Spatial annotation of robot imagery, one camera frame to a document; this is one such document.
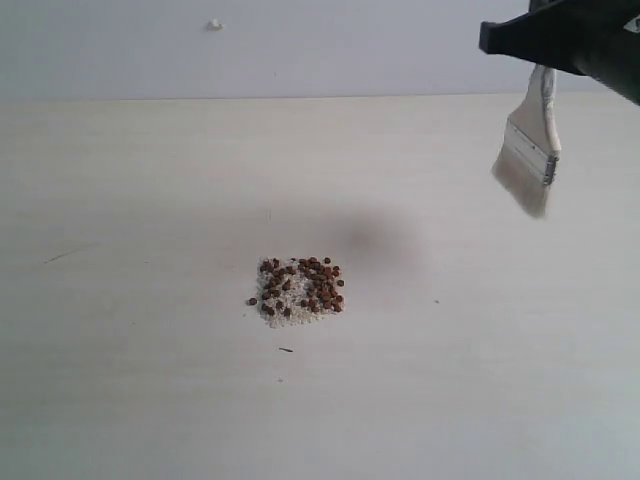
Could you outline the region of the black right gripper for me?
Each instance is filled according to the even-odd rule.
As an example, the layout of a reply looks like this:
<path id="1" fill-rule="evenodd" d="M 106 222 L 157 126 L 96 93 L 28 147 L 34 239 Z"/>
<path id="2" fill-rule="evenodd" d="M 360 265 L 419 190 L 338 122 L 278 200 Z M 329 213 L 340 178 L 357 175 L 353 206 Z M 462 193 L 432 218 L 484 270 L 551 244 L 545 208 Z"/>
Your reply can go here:
<path id="1" fill-rule="evenodd" d="M 637 1 L 531 1 L 529 12 L 483 21 L 479 49 L 587 76 L 639 103 Z"/>

